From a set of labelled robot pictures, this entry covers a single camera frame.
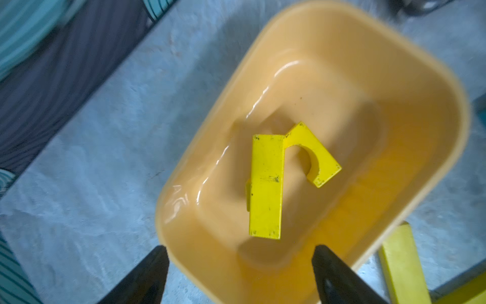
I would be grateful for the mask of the yellow arch block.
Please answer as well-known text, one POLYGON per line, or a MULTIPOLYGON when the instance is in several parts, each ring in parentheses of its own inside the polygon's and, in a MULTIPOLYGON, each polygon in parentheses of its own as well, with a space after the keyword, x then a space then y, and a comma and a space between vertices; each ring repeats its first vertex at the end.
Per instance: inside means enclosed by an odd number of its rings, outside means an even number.
POLYGON ((311 167, 306 177, 317 188, 321 188, 342 170, 337 160, 303 122, 296 124, 284 135, 283 145, 285 148, 299 146, 308 153, 311 167))

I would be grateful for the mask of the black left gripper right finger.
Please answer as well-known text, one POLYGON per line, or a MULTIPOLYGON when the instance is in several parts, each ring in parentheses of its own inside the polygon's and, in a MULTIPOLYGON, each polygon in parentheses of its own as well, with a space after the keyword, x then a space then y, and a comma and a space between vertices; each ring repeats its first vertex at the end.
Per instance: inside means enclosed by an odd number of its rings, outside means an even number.
POLYGON ((386 302, 329 247, 316 246, 311 263, 322 303, 386 302))

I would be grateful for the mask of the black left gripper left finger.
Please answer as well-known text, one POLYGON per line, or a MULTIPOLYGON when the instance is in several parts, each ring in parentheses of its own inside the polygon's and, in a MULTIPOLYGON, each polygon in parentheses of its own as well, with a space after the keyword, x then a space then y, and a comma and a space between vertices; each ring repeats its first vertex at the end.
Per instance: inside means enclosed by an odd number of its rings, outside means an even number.
POLYGON ((169 265, 167 249, 155 247, 99 304, 161 303, 169 265))

